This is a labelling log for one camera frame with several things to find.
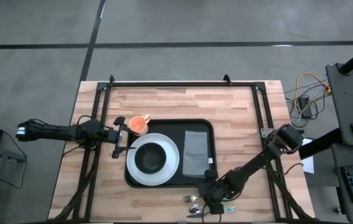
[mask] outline gray napkin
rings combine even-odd
[[[207,133],[186,131],[184,136],[183,175],[205,178],[209,169]]]

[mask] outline gray floor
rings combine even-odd
[[[0,0],[0,44],[88,43],[99,0]],[[353,0],[107,0],[97,42],[353,40]],[[39,118],[68,124],[85,49],[0,50],[0,128]],[[345,62],[353,46],[96,49],[87,80],[281,80],[295,88],[303,72],[326,79],[324,66]],[[301,86],[314,83],[304,77]],[[313,90],[314,97],[321,89]],[[316,138],[337,127],[332,98],[304,128]],[[8,141],[3,145],[15,150]],[[64,143],[21,144],[24,188],[0,190],[0,223],[47,218]],[[5,175],[18,183],[22,166]],[[346,221],[330,187],[308,183],[316,216]]]

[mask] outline orange mug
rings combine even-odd
[[[136,132],[136,136],[142,136],[147,134],[149,127],[147,123],[150,121],[150,116],[147,114],[146,116],[134,116],[129,121],[129,128]]]

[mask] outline wooden tabletop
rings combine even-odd
[[[280,81],[265,81],[275,128],[289,123],[288,109]],[[73,112],[72,124],[84,114],[90,115],[97,82],[82,82]],[[266,124],[265,110],[261,103]],[[122,87],[112,88],[106,125],[112,126],[117,116],[125,116],[126,123],[135,115],[150,114],[151,119],[204,118],[212,123],[219,176],[236,166],[242,166],[261,152],[257,118],[252,90],[248,87]],[[65,150],[75,147],[68,142]],[[197,195],[197,189],[134,189],[124,180],[125,153],[112,159],[112,144],[102,145],[91,222],[201,222],[200,218],[186,218],[189,203],[185,195]],[[55,217],[75,193],[80,175],[83,150],[67,154],[60,166],[49,218]],[[281,158],[286,170],[300,162],[299,154]],[[304,211],[314,216],[303,169],[296,166],[285,177],[287,188]],[[278,193],[280,210],[281,194]],[[268,179],[259,170],[245,185],[242,195],[225,207],[236,212],[222,215],[223,222],[272,221]],[[83,200],[81,213],[85,210]],[[207,222],[217,222],[218,215],[208,215]]]

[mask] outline yellow cable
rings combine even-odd
[[[315,79],[317,79],[319,81],[320,84],[322,84],[325,88],[327,88],[326,90],[326,95],[325,96],[329,96],[331,95],[331,89],[330,89],[330,86],[327,84],[327,83],[324,83],[317,75],[311,73],[311,72],[305,72],[305,73],[302,73],[298,79],[296,80],[296,89],[295,89],[295,98],[294,98],[294,108],[297,112],[301,112],[301,110],[298,108],[297,106],[297,102],[298,102],[298,88],[299,88],[299,82],[301,81],[301,78],[304,77],[305,75],[311,75],[312,77],[314,77]],[[313,100],[312,102],[314,101],[317,101],[317,100],[320,100],[322,99],[323,96],[320,96],[318,98],[316,98],[315,100]]]

